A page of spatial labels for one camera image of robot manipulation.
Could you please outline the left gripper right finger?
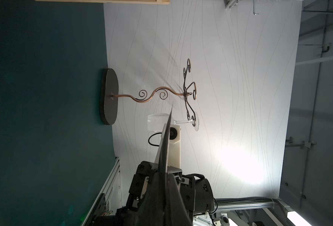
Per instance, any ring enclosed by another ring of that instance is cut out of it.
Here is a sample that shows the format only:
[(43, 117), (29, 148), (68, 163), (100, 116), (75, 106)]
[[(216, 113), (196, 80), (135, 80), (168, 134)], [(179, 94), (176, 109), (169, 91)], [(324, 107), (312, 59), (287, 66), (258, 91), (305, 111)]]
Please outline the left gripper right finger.
[(171, 174), (167, 175), (165, 194), (165, 226), (192, 226), (176, 179)]

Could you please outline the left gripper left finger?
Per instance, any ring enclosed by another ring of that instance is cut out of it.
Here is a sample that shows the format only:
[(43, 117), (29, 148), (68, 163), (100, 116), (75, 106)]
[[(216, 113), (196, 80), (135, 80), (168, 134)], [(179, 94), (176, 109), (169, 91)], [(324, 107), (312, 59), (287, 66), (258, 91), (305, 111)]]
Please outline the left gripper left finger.
[(126, 206), (118, 210), (119, 226), (165, 226), (167, 224), (167, 174), (136, 173)]

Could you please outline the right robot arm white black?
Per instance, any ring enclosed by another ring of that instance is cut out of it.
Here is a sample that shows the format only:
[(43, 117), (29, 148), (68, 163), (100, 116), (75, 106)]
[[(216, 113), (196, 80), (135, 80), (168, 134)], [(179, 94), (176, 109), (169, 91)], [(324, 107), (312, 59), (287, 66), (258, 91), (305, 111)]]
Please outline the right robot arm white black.
[[(137, 211), (145, 198), (147, 190), (152, 184), (155, 175), (158, 174), (157, 163), (143, 161), (137, 167), (129, 189), (127, 207)], [(221, 217), (220, 213), (239, 210), (262, 209), (265, 207), (279, 208), (287, 215), (293, 210), (287, 203), (280, 199), (266, 197), (245, 197), (245, 198), (222, 198), (215, 199), (209, 181), (201, 174), (183, 175), (182, 170), (168, 166), (167, 172), (174, 175), (179, 195), (185, 212), (189, 218), (207, 213), (215, 217)]]

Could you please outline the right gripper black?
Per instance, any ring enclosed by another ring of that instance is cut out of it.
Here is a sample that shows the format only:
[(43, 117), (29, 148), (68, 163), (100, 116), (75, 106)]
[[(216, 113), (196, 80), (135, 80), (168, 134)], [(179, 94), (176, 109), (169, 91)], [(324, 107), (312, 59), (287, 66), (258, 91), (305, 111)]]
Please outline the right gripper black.
[[(128, 208), (133, 211), (138, 210), (157, 170), (156, 163), (143, 161), (139, 164), (129, 189)], [(189, 216), (214, 212), (212, 188), (203, 175), (183, 175), (182, 170), (175, 167), (168, 167), (168, 171), (177, 179), (179, 193)]]

